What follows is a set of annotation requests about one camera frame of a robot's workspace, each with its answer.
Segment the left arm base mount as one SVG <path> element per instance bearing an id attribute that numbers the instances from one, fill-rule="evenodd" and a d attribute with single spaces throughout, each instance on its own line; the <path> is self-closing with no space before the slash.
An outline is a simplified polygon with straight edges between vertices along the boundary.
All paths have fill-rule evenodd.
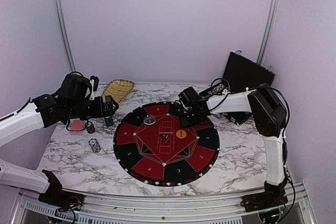
<path id="1" fill-rule="evenodd" d="M 39 194 L 38 200 L 40 202 L 61 208 L 80 207 L 82 205 L 84 195 L 64 191 L 61 182 L 53 172 L 45 169 L 42 172 L 47 176 L 49 186 L 44 193 Z"/>

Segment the clear round dealer button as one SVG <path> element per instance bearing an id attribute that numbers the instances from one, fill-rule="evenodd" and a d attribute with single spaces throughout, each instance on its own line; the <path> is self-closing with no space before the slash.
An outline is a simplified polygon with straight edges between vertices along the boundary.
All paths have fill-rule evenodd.
<path id="1" fill-rule="evenodd" d="M 153 125 L 156 123 L 156 118 L 153 115 L 147 115 L 144 117 L 143 123 L 147 126 Z"/>

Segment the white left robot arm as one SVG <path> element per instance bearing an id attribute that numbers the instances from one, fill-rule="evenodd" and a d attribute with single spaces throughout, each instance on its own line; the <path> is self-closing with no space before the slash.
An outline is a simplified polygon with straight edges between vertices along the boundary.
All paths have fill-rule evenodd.
<path id="1" fill-rule="evenodd" d="M 119 105 L 110 95 L 95 96 L 98 84 L 96 76 L 86 78 L 77 71 L 67 74 L 55 93 L 29 99 L 20 109 L 1 118 L 1 146 L 58 122 L 68 124 L 71 119 L 89 121 L 113 116 Z M 45 193 L 56 206 L 63 205 L 67 199 L 52 172 L 28 169 L 4 160 L 1 160 L 1 184 Z"/>

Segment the orange round blind button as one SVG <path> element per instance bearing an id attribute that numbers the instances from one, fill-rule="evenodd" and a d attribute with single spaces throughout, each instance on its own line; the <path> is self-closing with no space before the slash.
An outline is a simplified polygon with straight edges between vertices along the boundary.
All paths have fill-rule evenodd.
<path id="1" fill-rule="evenodd" d="M 176 137 L 179 139 L 184 139 L 187 136 L 187 132 L 185 130 L 176 131 Z"/>

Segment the black triangular button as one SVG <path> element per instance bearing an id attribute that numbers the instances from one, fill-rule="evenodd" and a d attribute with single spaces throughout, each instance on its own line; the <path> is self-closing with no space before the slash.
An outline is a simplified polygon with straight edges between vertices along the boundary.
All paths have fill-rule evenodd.
<path id="1" fill-rule="evenodd" d="M 171 133 L 162 133 L 160 134 L 160 137 L 163 139 L 164 142 L 167 142 L 171 137 Z"/>

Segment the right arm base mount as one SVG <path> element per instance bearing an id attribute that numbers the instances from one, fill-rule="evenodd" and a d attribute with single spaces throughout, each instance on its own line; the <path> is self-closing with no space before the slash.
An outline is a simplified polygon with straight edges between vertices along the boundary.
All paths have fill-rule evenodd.
<path id="1" fill-rule="evenodd" d="M 265 182 L 262 193 L 242 196 L 240 205 L 245 208 L 246 212 L 252 212 L 286 204 L 288 202 L 285 192 L 286 184 L 286 178 L 279 185 Z"/>

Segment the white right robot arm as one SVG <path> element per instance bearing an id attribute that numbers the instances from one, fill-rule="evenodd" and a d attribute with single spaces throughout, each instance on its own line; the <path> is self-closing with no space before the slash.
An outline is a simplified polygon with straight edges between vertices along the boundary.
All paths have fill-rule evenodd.
<path id="1" fill-rule="evenodd" d="M 206 97 L 198 94 L 193 87 L 188 87 L 178 95 L 182 106 L 179 117 L 181 124 L 189 127 L 205 121 L 210 115 L 251 113 L 266 149 L 266 183 L 278 186 L 285 179 L 283 138 L 289 119 L 288 106 L 281 102 L 280 94 L 266 83 L 239 92 L 225 89 L 221 94 Z"/>

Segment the blue green chip stack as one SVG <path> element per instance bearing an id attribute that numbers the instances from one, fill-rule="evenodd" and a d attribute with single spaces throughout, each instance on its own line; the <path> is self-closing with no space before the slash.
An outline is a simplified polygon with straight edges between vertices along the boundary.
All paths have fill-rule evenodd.
<path id="1" fill-rule="evenodd" d="M 113 126 L 113 118 L 112 116 L 107 116 L 104 118 L 105 126 L 106 127 L 111 127 Z"/>

